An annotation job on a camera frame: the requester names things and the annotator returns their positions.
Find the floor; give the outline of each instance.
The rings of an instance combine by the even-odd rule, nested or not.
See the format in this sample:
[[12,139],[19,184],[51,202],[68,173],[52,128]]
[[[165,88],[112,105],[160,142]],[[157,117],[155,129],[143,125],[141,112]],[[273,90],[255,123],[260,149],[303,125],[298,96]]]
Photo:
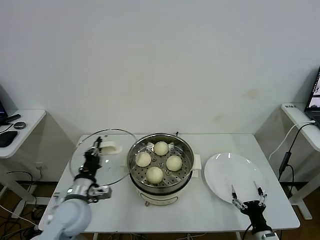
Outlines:
[[[53,185],[39,185],[34,194],[38,197],[50,197],[55,190],[55,186]],[[14,209],[15,205],[19,202],[20,198],[13,192],[7,191],[2,198],[0,199],[0,205],[3,207],[12,210]],[[310,210],[313,220],[304,220],[301,216],[298,208],[294,207],[294,210],[296,214],[298,215],[298,218],[300,219],[301,226],[298,229],[293,230],[284,230],[282,232],[282,240],[320,240],[320,188],[315,190],[312,194],[310,194],[308,197],[305,198],[305,203]],[[30,211],[33,210],[33,206],[27,205],[22,214],[26,214],[24,218],[34,222],[34,220],[31,217]],[[9,235],[6,238],[3,238],[3,235],[5,233],[5,227],[8,230],[10,227],[10,231],[6,232],[7,234],[13,233],[17,230],[19,230],[21,225],[21,228],[25,228],[30,226],[31,224],[19,219],[16,220],[10,220],[11,222],[17,222],[16,223],[7,223],[5,226],[6,219],[8,218],[10,214],[0,208],[0,239],[1,240],[25,240],[26,238],[22,235],[20,238],[20,233]],[[192,234],[192,236],[200,235],[201,233]],[[86,233],[83,234],[88,240],[93,239],[93,234]],[[130,235],[130,234],[99,234],[98,240],[177,240],[179,238],[186,238],[186,233],[162,233],[162,234],[143,234],[143,235]],[[194,240],[236,240],[236,234],[234,232],[226,232],[226,233],[206,233],[203,236],[194,237]],[[252,240],[251,233],[248,232],[245,239]]]

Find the white wall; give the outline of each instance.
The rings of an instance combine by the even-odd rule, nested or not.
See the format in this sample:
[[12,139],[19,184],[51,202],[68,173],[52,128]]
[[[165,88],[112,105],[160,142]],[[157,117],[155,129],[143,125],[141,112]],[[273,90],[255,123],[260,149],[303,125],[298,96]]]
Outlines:
[[255,133],[280,103],[306,99],[319,9],[317,0],[0,1],[2,96],[47,110],[29,140],[38,150],[24,146],[47,163],[45,180],[100,128]]

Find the power cord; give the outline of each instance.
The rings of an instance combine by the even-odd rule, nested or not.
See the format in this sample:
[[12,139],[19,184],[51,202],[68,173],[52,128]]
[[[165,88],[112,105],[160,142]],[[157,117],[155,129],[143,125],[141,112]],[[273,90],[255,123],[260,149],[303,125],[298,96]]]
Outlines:
[[[295,137],[294,137],[294,139],[293,139],[293,141],[292,141],[292,143],[291,143],[291,146],[290,146],[290,148],[289,148],[289,151],[287,151],[287,152],[285,153],[284,158],[283,158],[283,160],[282,160],[282,163],[281,163],[281,165],[280,165],[280,168],[279,168],[279,177],[278,177],[278,181],[279,181],[279,182],[280,182],[281,175],[282,175],[282,173],[285,171],[286,167],[291,168],[291,172],[292,172],[292,182],[291,182],[291,187],[290,187],[289,193],[288,193],[288,195],[287,195],[287,198],[289,198],[289,197],[291,196],[291,194],[292,194],[292,188],[293,188],[294,182],[295,182],[295,171],[294,171],[294,168],[293,168],[290,164],[288,164],[288,163],[289,163],[289,159],[290,159],[291,154],[292,154],[292,153],[291,153],[291,150],[292,150],[292,148],[293,148],[293,146],[294,146],[294,144],[295,144],[295,142],[296,142],[296,140],[297,140],[297,137],[298,137],[301,129],[303,129],[305,126],[314,125],[314,124],[315,124],[315,121],[312,120],[312,121],[310,121],[309,123],[307,123],[307,124],[305,124],[305,125],[303,125],[302,127],[299,128],[299,130],[298,130],[297,133],[295,134]],[[275,152],[280,148],[280,146],[281,146],[281,145],[283,144],[283,142],[286,140],[287,136],[289,135],[289,133],[290,133],[290,131],[293,129],[293,127],[289,130],[289,132],[288,132],[287,135],[285,136],[285,138],[284,138],[284,140],[282,141],[282,143],[278,146],[278,148],[277,148],[273,153],[275,153]],[[281,230],[281,231],[280,231],[280,238],[279,238],[279,240],[282,240],[282,234],[283,234],[283,231]]]
[[0,134],[8,131],[14,124],[13,124],[13,123],[8,123],[8,124],[6,124],[6,125],[9,125],[9,126],[7,127],[7,129],[5,129],[5,130],[3,130],[3,131],[0,131]]
[[[28,174],[28,175],[30,176],[30,182],[31,182],[31,183],[29,184],[29,186],[28,186],[28,191],[29,191],[30,188],[31,188],[31,186],[32,186],[33,184],[35,184],[36,182],[38,182],[39,180],[41,180],[41,179],[43,178],[42,168],[38,168],[38,170],[40,171],[40,177],[39,177],[37,180],[35,180],[35,181],[33,180],[33,176],[31,175],[31,173],[29,173],[29,172],[27,172],[27,171],[9,171],[9,172],[7,172],[7,174],[13,174],[13,173],[24,173],[24,174]],[[39,207],[38,207],[38,206],[37,206],[37,197],[34,196],[34,198],[35,198],[35,204],[34,204],[33,210],[32,210],[32,211],[29,211],[29,212],[27,212],[27,213],[25,213],[25,214],[23,214],[23,215],[21,215],[21,216],[19,216],[19,218],[20,218],[20,219],[23,219],[23,220],[26,220],[26,221],[28,221],[28,222],[30,222],[30,223],[32,223],[31,221],[23,218],[24,216],[31,214],[31,219],[32,219],[36,224],[39,224],[39,222],[40,222],[40,220],[41,220],[41,218],[42,218],[42,215],[44,214],[46,208],[43,207],[43,206],[39,206]],[[27,240],[28,240],[28,239],[32,239],[34,236],[37,236],[37,235],[39,235],[39,234],[41,233],[41,231],[39,231],[39,229],[38,229],[38,226],[37,226],[36,224],[32,223],[32,224],[35,225],[35,227],[33,227],[33,226],[28,226],[28,227],[25,227],[25,228],[21,228],[21,226],[20,226],[20,227],[19,227],[19,228],[20,228],[19,230],[7,234],[7,233],[12,229],[12,227],[14,227],[15,225],[18,225],[18,224],[19,224],[19,223],[17,223],[17,222],[18,222],[18,219],[16,220],[16,222],[12,222],[11,220],[13,220],[13,218],[10,218],[10,217],[5,218],[5,217],[2,217],[2,216],[0,216],[0,217],[6,219],[6,222],[4,222],[4,224],[5,224],[5,226],[4,226],[4,234],[2,235],[2,237],[0,237],[0,240],[1,240],[1,239],[5,239],[7,236],[10,236],[9,238],[7,238],[7,240],[8,240],[8,239],[14,237],[16,234],[19,234],[19,235],[20,235],[20,239],[22,240],[22,231],[23,231],[23,236],[24,236],[25,239],[27,239]],[[12,223],[13,225],[7,230],[7,224],[8,224],[8,223]]]
[[272,155],[273,155],[276,151],[278,151],[278,149],[282,146],[282,144],[284,144],[284,142],[286,141],[287,137],[288,137],[289,134],[291,133],[292,129],[294,129],[295,126],[298,126],[298,125],[304,124],[304,123],[315,124],[316,121],[314,121],[314,120],[302,121],[302,122],[299,122],[299,123],[293,125],[293,126],[290,128],[290,130],[287,132],[287,134],[285,135],[283,141],[282,141],[282,142],[279,144],[279,146],[269,155],[269,158],[268,158],[268,161],[269,161],[269,162],[270,162],[270,159],[271,159]]
[[311,121],[310,123],[307,123],[305,125],[303,125],[302,127],[299,128],[298,132],[296,133],[295,137],[294,137],[294,140],[289,148],[289,151],[287,151],[283,157],[283,160],[282,160],[282,163],[279,167],[279,177],[278,177],[278,181],[280,181],[280,178],[281,178],[281,175],[282,173],[284,172],[284,170],[286,169],[286,167],[288,167],[288,162],[289,162],[289,159],[291,157],[291,150],[292,150],[292,147],[294,146],[296,140],[297,140],[297,137],[301,131],[301,129],[303,129],[305,126],[308,126],[308,125],[314,125],[315,124],[315,121]]
[[247,234],[247,232],[249,231],[249,229],[252,227],[252,224],[250,224],[247,228],[246,228],[246,230],[244,231],[244,234],[243,234],[243,236],[242,236],[242,240],[245,240],[245,237],[246,237],[246,234]]
[[[10,210],[6,209],[6,208],[5,208],[5,207],[3,207],[2,205],[0,205],[0,208],[2,208],[2,209],[4,209],[4,210],[6,210],[7,212],[9,212],[9,213],[11,213],[11,214],[15,215],[12,211],[10,211]],[[29,222],[29,223],[33,224],[33,225],[36,225],[36,224],[34,224],[32,221],[30,221],[30,220],[28,220],[28,219],[25,219],[25,218],[23,218],[23,217],[21,217],[21,216],[17,216],[17,217],[18,217],[18,218],[20,218],[20,219],[23,219],[23,220],[25,220],[25,221],[27,221],[27,222]]]

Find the table leg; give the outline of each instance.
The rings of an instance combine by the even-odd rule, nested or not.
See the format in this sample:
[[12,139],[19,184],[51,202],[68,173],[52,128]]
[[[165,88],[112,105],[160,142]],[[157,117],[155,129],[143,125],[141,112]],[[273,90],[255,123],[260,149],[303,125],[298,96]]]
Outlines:
[[[296,189],[295,186],[293,186],[292,187],[292,194],[295,194],[297,192],[298,192],[298,190]],[[299,208],[299,210],[305,220],[312,220],[312,215],[309,212],[307,205],[305,204],[305,202],[302,199],[296,203],[291,203],[291,205],[297,206]]]
[[2,198],[2,196],[5,194],[7,190],[7,187],[6,186],[3,186],[2,190],[0,191],[0,199]]
[[235,232],[236,240],[241,240],[241,235],[239,231]]
[[0,183],[12,190],[23,200],[26,200],[27,202],[33,201],[34,197],[15,180],[6,175],[6,172],[3,170],[0,170]]
[[[31,187],[28,188],[28,192],[29,193],[33,193],[37,188],[37,185],[32,185]],[[18,203],[18,205],[16,206],[16,208],[14,209],[13,213],[12,214],[12,218],[13,219],[17,219],[18,216],[21,215],[22,211],[24,210],[24,207],[26,205],[48,205],[50,201],[50,197],[42,197],[42,196],[37,196],[36,199],[35,197],[33,196],[33,199],[32,201],[25,201],[25,200],[20,200],[20,202]]]
[[97,240],[98,239],[98,235],[99,235],[99,233],[95,232],[94,235],[93,235],[93,240]]
[[298,202],[302,201],[306,196],[312,193],[320,186],[320,173],[315,176],[310,182],[308,182],[303,188],[294,193],[292,197],[289,198],[291,204],[296,205]]

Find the white table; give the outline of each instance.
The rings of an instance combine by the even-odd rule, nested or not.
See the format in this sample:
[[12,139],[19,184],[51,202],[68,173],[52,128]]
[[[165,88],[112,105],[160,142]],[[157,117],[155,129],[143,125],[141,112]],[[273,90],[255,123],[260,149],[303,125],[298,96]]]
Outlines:
[[[20,148],[20,146],[24,143],[27,137],[31,134],[31,132],[35,129],[38,123],[43,119],[46,115],[46,111],[42,109],[18,109],[18,110],[8,110],[9,116],[20,114],[21,117],[10,121],[10,123],[16,122],[25,122],[26,127],[24,129],[15,129],[13,126],[8,131],[17,131],[18,134],[13,140],[13,142],[7,147],[0,147],[0,159],[8,159],[12,157]],[[2,126],[0,131],[5,130],[8,126]],[[23,207],[26,204],[33,204],[35,202],[35,198],[32,196],[33,191],[36,189],[36,185],[32,186],[29,191],[25,190],[21,185],[19,185],[10,175],[6,174],[6,171],[0,169],[0,183],[4,186],[2,191],[0,192],[0,197],[6,191],[7,188],[11,189],[18,196],[22,198],[22,201],[15,208],[15,215],[20,215]],[[38,204],[46,204],[49,199],[45,198],[37,198]]]
[[[298,124],[301,122],[310,121],[310,118],[305,115],[305,106],[305,103],[283,103],[281,105],[281,108],[294,124]],[[301,123],[296,127],[299,129],[305,124],[306,123]],[[310,143],[310,145],[316,151],[320,152],[320,129],[317,126],[308,125],[302,128],[300,132]],[[320,187],[320,173],[299,191],[297,191],[295,187],[292,188],[292,197],[290,197],[289,201],[292,205],[296,205],[299,207],[300,212],[306,220],[311,220],[312,215],[309,212],[303,199],[318,187]]]
[[[294,229],[300,222],[291,207],[282,187],[271,169],[264,153],[252,134],[182,134],[193,152],[201,157],[202,169],[206,161],[216,153],[238,153],[251,160],[266,176],[268,199],[264,217],[273,229]],[[110,136],[125,146],[132,144],[127,135]],[[83,152],[92,142],[80,145],[72,157],[74,171],[84,163]],[[104,183],[106,169],[97,172],[97,183]],[[65,168],[55,192],[66,191],[73,182],[68,167]],[[114,184],[111,199],[90,204],[92,220],[85,232],[88,233],[181,233],[181,232],[237,232],[244,231],[250,224],[249,218],[232,204],[214,195],[203,177],[192,178],[181,198],[167,206],[145,206],[129,177]],[[39,228],[46,227],[47,214],[56,203],[51,198],[40,221]]]

